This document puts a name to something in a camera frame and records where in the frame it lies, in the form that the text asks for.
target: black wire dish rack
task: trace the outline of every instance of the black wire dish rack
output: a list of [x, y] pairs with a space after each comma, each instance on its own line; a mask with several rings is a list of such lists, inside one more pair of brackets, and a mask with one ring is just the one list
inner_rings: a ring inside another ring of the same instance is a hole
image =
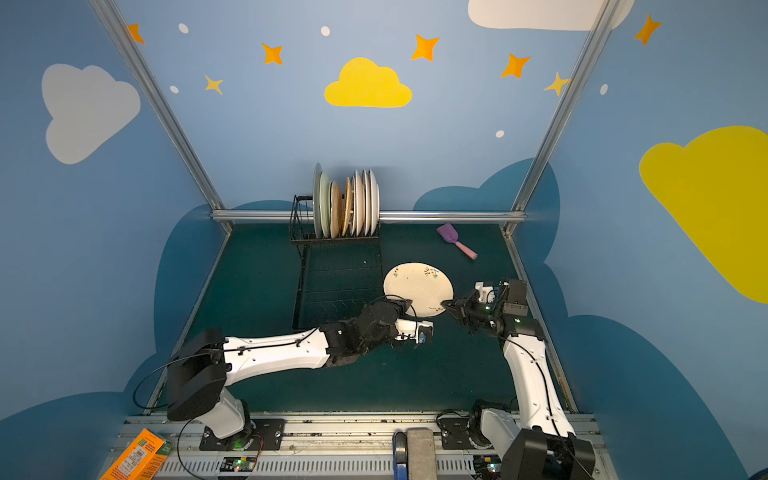
[[351, 229], [337, 238], [315, 233], [311, 195], [293, 198], [289, 237], [301, 256], [301, 275], [293, 308], [293, 329], [352, 318], [384, 294], [380, 226], [365, 237]]

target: plate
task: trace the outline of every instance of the plate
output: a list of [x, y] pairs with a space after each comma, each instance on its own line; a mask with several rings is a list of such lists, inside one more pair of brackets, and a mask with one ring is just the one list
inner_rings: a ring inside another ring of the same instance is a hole
[[312, 186], [312, 218], [315, 223], [315, 237], [323, 238], [323, 229], [320, 227], [320, 175], [323, 167], [320, 163], [315, 165], [315, 177]]
[[342, 237], [346, 235], [346, 231], [349, 229], [349, 220], [352, 216], [352, 203], [355, 201], [354, 194], [352, 193], [352, 178], [346, 178], [346, 192], [344, 193], [344, 221], [341, 227]]
[[376, 183], [376, 176], [371, 174], [371, 233], [376, 231], [376, 227], [379, 225], [379, 184]]
[[443, 313], [440, 303], [453, 298], [453, 285], [443, 272], [426, 263], [403, 263], [384, 277], [384, 294], [411, 300], [407, 313], [417, 317]]
[[320, 175], [320, 226], [323, 229], [323, 236], [330, 237], [331, 226], [331, 206], [330, 206], [331, 180], [326, 172]]
[[355, 170], [355, 236], [362, 235], [362, 229], [366, 225], [366, 189], [363, 186], [362, 178]]
[[367, 171], [362, 172], [366, 178], [366, 225], [364, 235], [371, 234], [371, 176]]
[[341, 189], [336, 182], [331, 183], [331, 238], [339, 236], [341, 222], [344, 219], [344, 202], [341, 199]]

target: barcode label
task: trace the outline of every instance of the barcode label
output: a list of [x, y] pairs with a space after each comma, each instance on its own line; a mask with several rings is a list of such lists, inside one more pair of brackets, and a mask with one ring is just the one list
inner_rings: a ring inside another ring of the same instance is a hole
[[139, 466], [144, 457], [147, 456], [147, 451], [143, 447], [136, 447], [133, 452], [120, 464], [118, 470], [123, 472], [127, 477], [131, 476], [136, 467]]

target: spatula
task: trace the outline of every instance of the spatula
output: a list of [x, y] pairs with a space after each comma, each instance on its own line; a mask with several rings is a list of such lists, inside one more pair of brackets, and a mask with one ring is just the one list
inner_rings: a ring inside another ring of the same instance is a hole
[[440, 237], [448, 243], [455, 243], [456, 246], [462, 249], [462, 252], [467, 254], [467, 257], [476, 259], [478, 254], [470, 250], [468, 247], [458, 241], [458, 232], [450, 223], [446, 223], [441, 227], [437, 227], [437, 233], [440, 233]]

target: teal mat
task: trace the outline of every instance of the teal mat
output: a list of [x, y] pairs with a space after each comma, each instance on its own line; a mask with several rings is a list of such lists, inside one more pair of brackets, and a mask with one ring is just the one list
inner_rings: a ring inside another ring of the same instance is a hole
[[[478, 253], [470, 260], [437, 234], [437, 225], [383, 225], [382, 269], [428, 263], [463, 296], [479, 280], [514, 276], [496, 225], [458, 225], [461, 241]], [[301, 259], [287, 225], [239, 225], [214, 272], [187, 338], [219, 326], [225, 336], [292, 333]], [[478, 399], [515, 396], [498, 339], [469, 335], [447, 313], [433, 317], [435, 338], [415, 349], [380, 346], [349, 366], [296, 369], [257, 376], [229, 390], [251, 411], [376, 411], [468, 409]]]

